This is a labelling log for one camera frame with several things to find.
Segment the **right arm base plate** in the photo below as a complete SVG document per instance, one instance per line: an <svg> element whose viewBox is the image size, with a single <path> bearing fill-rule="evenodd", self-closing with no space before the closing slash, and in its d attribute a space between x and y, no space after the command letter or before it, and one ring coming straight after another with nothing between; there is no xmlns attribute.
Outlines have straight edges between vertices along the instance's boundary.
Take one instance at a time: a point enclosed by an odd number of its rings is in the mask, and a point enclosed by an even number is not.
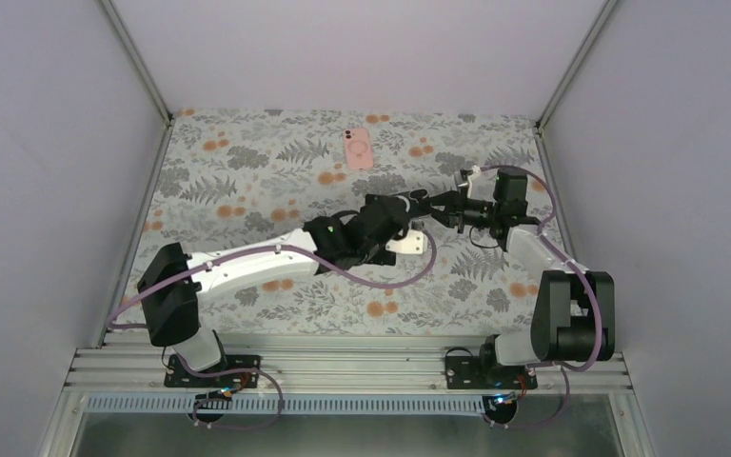
<svg viewBox="0 0 731 457"><path fill-rule="evenodd" d="M483 345L474 354L467 348L451 348L445 353L445 380L448 389L536 389L538 381L524 366L504 366L492 345Z"/></svg>

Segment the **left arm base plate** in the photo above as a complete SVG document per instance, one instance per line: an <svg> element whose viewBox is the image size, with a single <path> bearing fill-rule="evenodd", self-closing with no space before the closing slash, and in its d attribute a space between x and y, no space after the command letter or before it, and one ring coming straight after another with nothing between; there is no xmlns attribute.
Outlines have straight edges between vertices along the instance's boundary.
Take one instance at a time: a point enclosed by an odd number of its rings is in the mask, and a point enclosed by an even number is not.
<svg viewBox="0 0 731 457"><path fill-rule="evenodd" d="M179 356L172 354L167 361L164 386L170 388L246 388L257 387L259 374L254 368L261 366L259 355L227 354L225 363L201 371L195 375L187 370Z"/></svg>

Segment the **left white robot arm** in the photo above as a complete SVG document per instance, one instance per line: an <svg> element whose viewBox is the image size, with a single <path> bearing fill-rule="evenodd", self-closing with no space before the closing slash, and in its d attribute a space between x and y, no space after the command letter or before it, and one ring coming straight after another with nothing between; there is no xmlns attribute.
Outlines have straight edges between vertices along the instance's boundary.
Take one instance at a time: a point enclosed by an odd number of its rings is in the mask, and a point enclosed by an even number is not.
<svg viewBox="0 0 731 457"><path fill-rule="evenodd" d="M205 386L219 383L227 359L215 332L203 325L203 299L266 282L394 265L421 255L428 242L413 228L404 197L380 197L357 211L318 216L300 228L252 245L187 253L179 243L158 250L137 283L150 343L171 348Z"/></svg>

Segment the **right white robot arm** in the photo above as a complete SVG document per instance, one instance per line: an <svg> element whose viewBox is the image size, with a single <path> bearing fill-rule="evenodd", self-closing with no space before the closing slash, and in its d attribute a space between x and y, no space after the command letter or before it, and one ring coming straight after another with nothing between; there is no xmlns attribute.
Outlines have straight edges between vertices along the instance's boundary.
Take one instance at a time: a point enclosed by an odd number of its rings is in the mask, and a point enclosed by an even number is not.
<svg viewBox="0 0 731 457"><path fill-rule="evenodd" d="M608 273L570 257L549 239L547 221L529 215L528 184L541 184L542 178L519 167L494 169L491 200L472 196L484 167L461 170L452 190L438 195L414 190L407 197L414 217L430 216L458 232L487 230L497 247L539 282L530 325L495 336L494 351L477 364L479 378L488 387L501 387L512 378L514 366L559 365L586 371L614 352L614 281Z"/></svg>

